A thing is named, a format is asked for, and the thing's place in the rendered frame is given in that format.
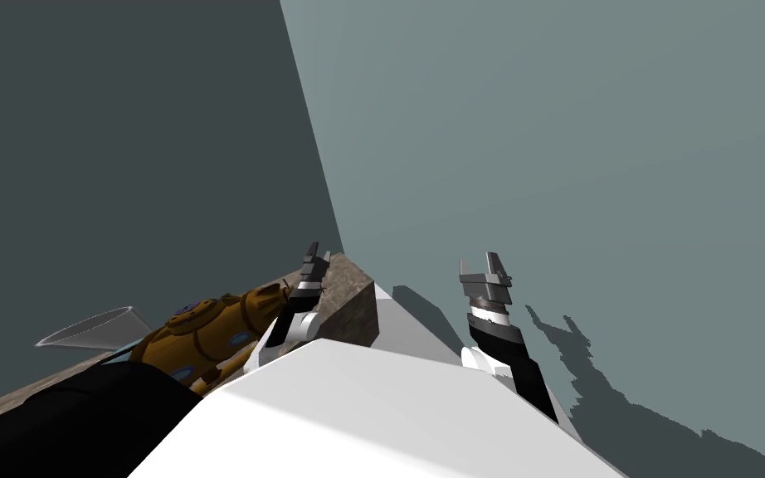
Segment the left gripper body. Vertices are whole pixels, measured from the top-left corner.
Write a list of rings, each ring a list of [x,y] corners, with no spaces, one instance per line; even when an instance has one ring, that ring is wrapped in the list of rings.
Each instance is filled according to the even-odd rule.
[[[300,289],[319,289],[330,262],[326,260],[305,261],[300,269]]]

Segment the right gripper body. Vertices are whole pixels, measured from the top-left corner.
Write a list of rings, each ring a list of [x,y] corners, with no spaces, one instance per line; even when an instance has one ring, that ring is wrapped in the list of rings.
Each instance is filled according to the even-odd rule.
[[[512,305],[509,289],[512,281],[509,276],[495,273],[460,274],[459,281],[463,292],[470,300],[481,300],[501,305]]]

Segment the brown teapot with blue spots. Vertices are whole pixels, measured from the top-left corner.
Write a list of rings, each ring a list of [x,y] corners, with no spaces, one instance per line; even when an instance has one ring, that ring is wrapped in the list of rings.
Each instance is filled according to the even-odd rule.
[[[292,291],[272,283],[187,305],[136,344],[128,360],[154,366],[204,396],[243,367]]]

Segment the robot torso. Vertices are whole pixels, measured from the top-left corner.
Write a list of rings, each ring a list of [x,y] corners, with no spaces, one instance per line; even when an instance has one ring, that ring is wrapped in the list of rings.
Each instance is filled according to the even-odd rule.
[[[454,358],[383,290],[372,347],[316,339],[209,393],[129,478],[627,478],[508,365]]]

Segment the pale grey cone bowl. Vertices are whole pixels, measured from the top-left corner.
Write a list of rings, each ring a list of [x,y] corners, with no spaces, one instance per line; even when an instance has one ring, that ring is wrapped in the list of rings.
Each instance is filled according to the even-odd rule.
[[[116,350],[140,341],[152,329],[133,306],[94,315],[35,344],[38,348]]]

